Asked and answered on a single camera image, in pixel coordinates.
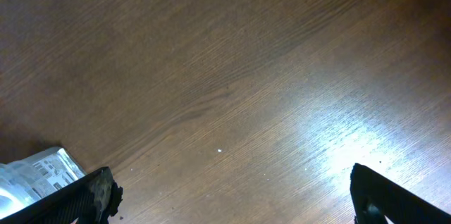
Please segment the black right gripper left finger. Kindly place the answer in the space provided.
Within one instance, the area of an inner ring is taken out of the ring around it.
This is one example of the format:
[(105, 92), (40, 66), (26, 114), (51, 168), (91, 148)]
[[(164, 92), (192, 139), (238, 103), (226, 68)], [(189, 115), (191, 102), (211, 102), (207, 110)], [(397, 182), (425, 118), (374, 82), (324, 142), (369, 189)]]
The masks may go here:
[(122, 200), (123, 188), (110, 168), (102, 167), (3, 218), (1, 224), (108, 224)]

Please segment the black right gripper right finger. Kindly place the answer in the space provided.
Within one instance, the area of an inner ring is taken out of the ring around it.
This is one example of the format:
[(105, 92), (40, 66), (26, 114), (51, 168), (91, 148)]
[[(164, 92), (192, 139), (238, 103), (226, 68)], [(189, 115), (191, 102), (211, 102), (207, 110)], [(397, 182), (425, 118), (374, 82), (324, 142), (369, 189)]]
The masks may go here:
[(350, 194), (357, 224), (450, 223), (449, 213), (359, 163), (352, 168)]

